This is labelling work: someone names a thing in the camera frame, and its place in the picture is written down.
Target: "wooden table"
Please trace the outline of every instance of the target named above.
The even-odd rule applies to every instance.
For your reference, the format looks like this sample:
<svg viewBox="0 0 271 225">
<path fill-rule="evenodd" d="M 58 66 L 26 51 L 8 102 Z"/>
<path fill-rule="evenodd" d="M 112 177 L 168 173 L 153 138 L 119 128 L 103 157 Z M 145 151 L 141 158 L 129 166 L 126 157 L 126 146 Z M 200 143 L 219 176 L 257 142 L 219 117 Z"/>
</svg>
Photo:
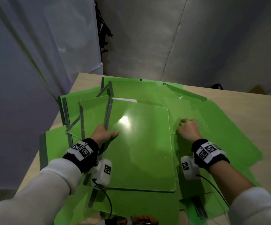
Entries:
<svg viewBox="0 0 271 225">
<path fill-rule="evenodd" d="M 101 86 L 101 75 L 80 73 L 70 93 Z M 263 160 L 251 167 L 261 185 L 271 194 L 271 96 L 203 87 L 183 86 L 185 90 L 213 100 L 238 128 L 263 152 Z M 62 126 L 60 113 L 51 129 Z M 39 153 L 31 164 L 18 192 L 40 173 Z M 228 224 L 225 216 L 216 218 Z"/>
</svg>

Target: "person's right hand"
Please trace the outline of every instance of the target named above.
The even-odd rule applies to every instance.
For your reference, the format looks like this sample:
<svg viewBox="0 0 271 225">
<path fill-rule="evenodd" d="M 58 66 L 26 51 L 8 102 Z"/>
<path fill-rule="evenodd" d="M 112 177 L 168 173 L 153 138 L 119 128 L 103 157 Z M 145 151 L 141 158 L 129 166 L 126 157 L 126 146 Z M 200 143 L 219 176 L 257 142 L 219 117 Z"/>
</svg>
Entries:
<svg viewBox="0 0 271 225">
<path fill-rule="evenodd" d="M 191 143 L 202 139 L 202 136 L 199 133 L 199 125 L 195 119 L 189 120 L 185 118 L 181 119 L 180 122 L 185 123 L 184 126 L 178 127 L 178 132 L 184 139 L 189 140 Z"/>
</svg>

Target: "black wristband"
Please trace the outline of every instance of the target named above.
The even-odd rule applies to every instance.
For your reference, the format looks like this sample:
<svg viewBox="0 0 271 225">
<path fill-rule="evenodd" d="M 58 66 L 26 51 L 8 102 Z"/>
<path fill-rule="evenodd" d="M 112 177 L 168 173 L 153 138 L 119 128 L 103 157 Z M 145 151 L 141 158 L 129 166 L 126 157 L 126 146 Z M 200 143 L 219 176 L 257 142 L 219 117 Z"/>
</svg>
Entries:
<svg viewBox="0 0 271 225">
<path fill-rule="evenodd" d="M 72 154 L 69 152 L 67 152 L 63 156 L 63 159 L 70 160 L 79 168 L 81 173 L 86 173 L 94 165 L 96 165 L 99 147 L 98 147 L 98 144 L 93 139 L 87 138 L 82 141 L 85 142 L 86 144 L 81 145 L 77 143 L 68 149 L 68 151 L 71 150 L 71 151 L 79 152 L 80 155 L 82 156 L 81 160 L 80 160 L 80 157 L 78 159 L 75 154 Z"/>
<path fill-rule="evenodd" d="M 193 151 L 193 156 L 195 158 L 195 163 L 201 167 L 204 168 L 205 170 L 207 170 L 209 172 L 209 167 L 214 165 L 215 163 L 219 162 L 219 161 L 226 161 L 228 163 L 230 163 L 230 161 L 227 159 L 227 157 L 225 155 L 218 154 L 216 156 L 214 156 L 208 163 L 206 163 L 198 154 L 197 151 L 200 149 L 201 145 L 205 144 L 209 142 L 207 139 L 199 139 L 196 140 L 193 145 L 192 145 L 192 151 Z"/>
</svg>

